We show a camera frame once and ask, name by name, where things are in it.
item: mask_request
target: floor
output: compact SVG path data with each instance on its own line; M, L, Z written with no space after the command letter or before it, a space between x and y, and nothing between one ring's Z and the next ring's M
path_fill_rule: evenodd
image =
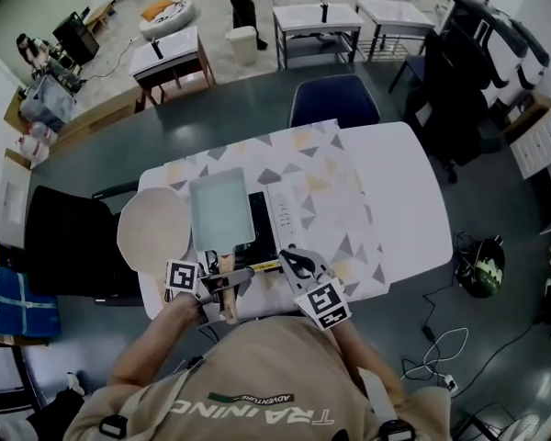
M376 99L382 122L399 120L408 77L392 96L387 93L398 68L394 62L358 63L353 68L310 67L218 85L172 100L99 131L65 155L48 159L33 173L31 194L37 185L45 185L87 197L100 188L134 180L143 171L175 158L283 129L298 83L328 74L354 71ZM435 334L460 327L469 330L461 356L439 366L463 389L499 347L520 335L538 315L545 279L550 275L546 247L551 235L538 234L545 225L541 189L522 180L510 149L457 168L456 185L447 184L440 168L435 172L452 232L466 231L478 238L500 234L507 261L504 285L491 299L473 299L461 288L433 297L437 308L430 326ZM108 204L117 211L127 200L117 198ZM401 372L401 358L419 361L428 349L421 327L431 306L422 295L448 285L452 274L453 265L447 264L394 283L386 296L352 304L359 331L396 371ZM61 337L48 347L25 350L46 400L64 387L66 371L79 371L89 390L104 385L118 354L149 322L143 308L97 307L90 299L74 297L62 297L59 302ZM229 329L224 324L216 326L219 335ZM472 388L454 400L452 426L465 419L463 411L473 413L495 402L514 417L537 413L545 419L551 413L550 334L551 329L535 326L494 358ZM458 338L445 338L442 355L452 354L459 345ZM167 361L162 375L210 347L207 338L191 331ZM430 383L405 381L409 391ZM499 405L490 406L480 418L500 427L511 422Z
M108 77L92 78L76 96L84 109L89 109L103 101L128 90L136 83L129 76L129 64L136 47L145 44L143 38L129 45L131 38L139 33L141 12L157 0L119 0L114 7L116 14L109 18L108 27L96 29L96 39L100 50L96 57L86 64L81 76L90 79L94 75L108 74L118 63L118 57L126 50L116 71ZM254 0L256 5L258 28L262 38L269 43L265 52L259 53L257 63L250 67L238 65L232 54L230 44L225 40L225 33L231 30L231 5L228 0L192 0L197 7L197 17L191 25L196 25L200 38L205 46L210 65L220 84L239 80L245 77L267 74L276 70L276 48L272 8L274 6L318 3L320 0ZM354 0L327 0L331 3L345 2L353 4ZM439 21L435 12L437 4L446 5L447 0L411 0L433 22ZM362 39L373 35L373 23L362 31Z

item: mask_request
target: white sneaker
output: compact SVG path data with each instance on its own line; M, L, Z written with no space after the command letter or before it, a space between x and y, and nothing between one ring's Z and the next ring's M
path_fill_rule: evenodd
M75 376L75 374L68 372L67 373L67 388L73 390L75 393L80 394L82 397L85 396L85 390L82 389L80 385L80 380Z

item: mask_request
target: blue chair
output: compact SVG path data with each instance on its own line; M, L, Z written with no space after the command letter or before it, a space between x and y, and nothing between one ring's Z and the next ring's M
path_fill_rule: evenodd
M408 67L414 76L419 79L419 82L424 82L424 56L423 55L409 55L406 58L406 61L402 64L400 67L400 70L398 70L398 75L396 75L396 78L392 82L392 85L389 86L388 93L392 93L394 91L394 88L396 87L396 84L398 83L398 80L404 74L404 70Z
M335 75L302 82L290 112L288 127L337 119L341 129L379 122L379 110L357 75Z

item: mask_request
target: white power adapter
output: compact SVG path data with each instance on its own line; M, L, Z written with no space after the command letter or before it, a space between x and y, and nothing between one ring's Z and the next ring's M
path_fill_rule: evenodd
M450 393L456 393L459 390L459 387L457 387L455 379L453 379L453 376L451 376L451 374L445 374L443 376L443 380L444 385L447 387L447 390L449 390Z

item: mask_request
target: orange cushion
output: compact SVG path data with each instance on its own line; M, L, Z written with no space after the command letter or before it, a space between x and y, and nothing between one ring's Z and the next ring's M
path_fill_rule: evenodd
M147 8L144 12L141 13L141 16L147 21L153 20L157 15L164 11L168 6L173 5L175 2L172 0L159 0Z

